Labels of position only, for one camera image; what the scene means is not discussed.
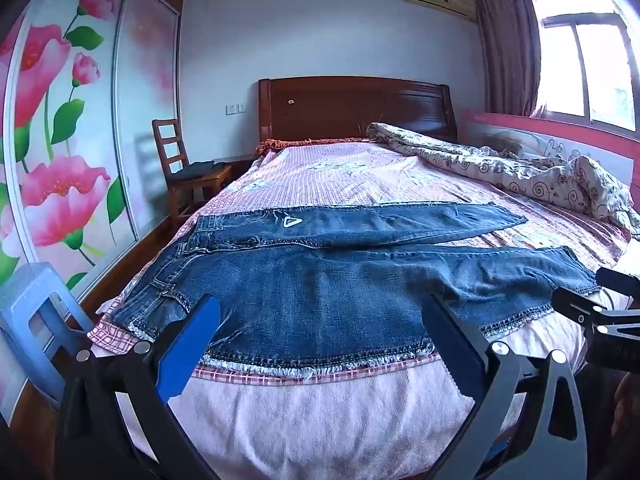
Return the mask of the blue plastic stool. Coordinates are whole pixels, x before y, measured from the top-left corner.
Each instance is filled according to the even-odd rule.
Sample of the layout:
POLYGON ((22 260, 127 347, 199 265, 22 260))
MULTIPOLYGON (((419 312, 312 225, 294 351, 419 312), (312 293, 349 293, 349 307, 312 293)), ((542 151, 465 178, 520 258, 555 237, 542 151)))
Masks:
POLYGON ((58 348, 73 356, 94 327, 50 264, 21 266, 1 286, 1 333, 27 378, 54 408, 65 379, 52 363, 58 348))

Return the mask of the pink cartoon bed side panel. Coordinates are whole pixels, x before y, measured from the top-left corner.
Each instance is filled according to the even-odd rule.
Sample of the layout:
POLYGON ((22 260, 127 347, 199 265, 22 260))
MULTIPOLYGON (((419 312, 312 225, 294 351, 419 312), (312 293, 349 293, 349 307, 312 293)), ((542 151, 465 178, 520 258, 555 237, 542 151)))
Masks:
POLYGON ((601 129, 555 120, 471 113, 459 125, 460 141, 510 151, 525 158, 589 156, 639 199, 639 141, 601 129))

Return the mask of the blue denim jeans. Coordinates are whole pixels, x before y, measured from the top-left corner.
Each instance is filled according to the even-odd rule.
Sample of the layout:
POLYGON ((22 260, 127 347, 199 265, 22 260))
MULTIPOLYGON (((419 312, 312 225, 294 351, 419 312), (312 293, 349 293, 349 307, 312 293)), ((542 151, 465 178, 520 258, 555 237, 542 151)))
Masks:
POLYGON ((487 336, 551 311, 596 278, 570 248, 471 245, 519 226, 495 204, 292 207, 201 216, 164 249, 111 316, 155 340, 214 297, 205 365, 312 377, 432 353, 422 316, 442 300, 487 336))

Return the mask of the white wall socket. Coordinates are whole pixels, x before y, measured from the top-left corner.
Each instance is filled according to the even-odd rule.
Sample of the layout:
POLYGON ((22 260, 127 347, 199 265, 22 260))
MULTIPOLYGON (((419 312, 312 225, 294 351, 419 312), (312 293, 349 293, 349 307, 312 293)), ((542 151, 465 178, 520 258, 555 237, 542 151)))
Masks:
POLYGON ((236 114, 244 114, 245 113, 245 104, 228 104, 226 106, 226 114, 227 115, 236 115, 236 114))

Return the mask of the wooden chair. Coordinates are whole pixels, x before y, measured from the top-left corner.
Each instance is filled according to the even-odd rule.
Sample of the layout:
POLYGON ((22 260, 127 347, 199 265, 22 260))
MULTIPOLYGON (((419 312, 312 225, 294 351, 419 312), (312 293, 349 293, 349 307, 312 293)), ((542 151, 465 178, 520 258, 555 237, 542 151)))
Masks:
POLYGON ((168 182, 167 177, 192 164, 183 142, 182 129, 177 118, 153 119, 151 122, 160 166, 162 167, 168 197, 169 215, 174 229, 179 222, 197 210, 201 203, 217 195, 230 182, 232 166, 210 176, 190 181, 168 182))

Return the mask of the floral patterned quilt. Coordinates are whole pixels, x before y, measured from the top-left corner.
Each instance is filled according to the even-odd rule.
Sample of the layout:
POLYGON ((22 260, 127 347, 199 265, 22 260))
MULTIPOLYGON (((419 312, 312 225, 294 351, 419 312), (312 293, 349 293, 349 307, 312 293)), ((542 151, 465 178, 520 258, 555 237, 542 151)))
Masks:
POLYGON ((449 143, 382 122, 368 125, 367 136, 439 169, 610 222, 631 237, 639 237, 639 214, 629 186, 588 156, 526 159, 488 146, 449 143))

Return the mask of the dark cloth on chair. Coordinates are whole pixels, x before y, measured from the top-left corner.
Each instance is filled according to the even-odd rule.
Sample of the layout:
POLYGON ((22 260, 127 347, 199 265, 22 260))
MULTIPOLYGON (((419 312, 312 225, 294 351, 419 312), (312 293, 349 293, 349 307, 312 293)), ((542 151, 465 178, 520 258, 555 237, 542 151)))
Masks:
POLYGON ((167 177, 167 181, 182 182, 204 178, 226 167, 227 164, 225 162, 214 162, 213 160, 209 162, 192 162, 189 166, 185 166, 179 171, 170 174, 167 177))

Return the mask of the window with dark frame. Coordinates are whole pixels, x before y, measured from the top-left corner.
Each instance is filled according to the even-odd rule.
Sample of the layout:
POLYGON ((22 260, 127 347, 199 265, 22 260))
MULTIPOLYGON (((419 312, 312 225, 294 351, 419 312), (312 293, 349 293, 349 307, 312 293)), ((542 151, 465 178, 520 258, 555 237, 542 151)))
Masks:
POLYGON ((536 0, 541 113, 554 120, 639 134, 639 65, 613 0, 536 0))

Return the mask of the dark wooden headboard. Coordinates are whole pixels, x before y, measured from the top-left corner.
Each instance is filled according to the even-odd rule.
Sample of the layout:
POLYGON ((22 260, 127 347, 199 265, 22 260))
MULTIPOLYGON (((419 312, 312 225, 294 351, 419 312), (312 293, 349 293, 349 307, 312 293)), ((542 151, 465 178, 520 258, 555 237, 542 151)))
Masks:
POLYGON ((262 79, 257 97, 262 142, 363 138, 372 122, 458 140, 446 84, 363 76, 262 79))

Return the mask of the floral sliding wardrobe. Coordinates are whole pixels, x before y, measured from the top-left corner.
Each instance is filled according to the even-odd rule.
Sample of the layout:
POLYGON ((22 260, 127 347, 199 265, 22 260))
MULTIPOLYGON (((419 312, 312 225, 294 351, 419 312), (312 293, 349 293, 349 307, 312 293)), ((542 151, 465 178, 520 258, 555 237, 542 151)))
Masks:
POLYGON ((168 218, 152 123, 178 115, 171 0, 30 0, 1 45, 1 275, 78 299, 168 218))

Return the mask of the purple curtain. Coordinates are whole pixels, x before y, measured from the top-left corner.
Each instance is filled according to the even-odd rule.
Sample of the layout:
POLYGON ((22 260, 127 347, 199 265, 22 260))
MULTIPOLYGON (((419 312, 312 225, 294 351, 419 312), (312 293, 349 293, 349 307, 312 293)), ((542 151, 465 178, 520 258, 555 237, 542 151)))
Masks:
POLYGON ((535 0, 473 1, 483 49, 486 110, 533 115, 541 77, 535 0))

